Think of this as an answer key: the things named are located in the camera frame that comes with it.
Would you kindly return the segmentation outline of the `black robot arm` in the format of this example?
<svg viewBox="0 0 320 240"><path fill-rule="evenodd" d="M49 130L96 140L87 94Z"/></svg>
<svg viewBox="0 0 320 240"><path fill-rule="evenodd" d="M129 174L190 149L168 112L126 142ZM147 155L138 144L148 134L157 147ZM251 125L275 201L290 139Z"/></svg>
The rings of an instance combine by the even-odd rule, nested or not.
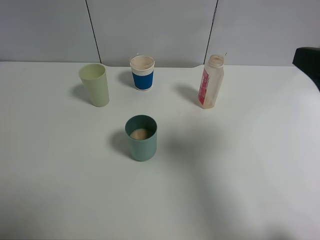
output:
<svg viewBox="0 0 320 240"><path fill-rule="evenodd" d="M296 49L292 64L305 73L320 90L320 48L299 47Z"/></svg>

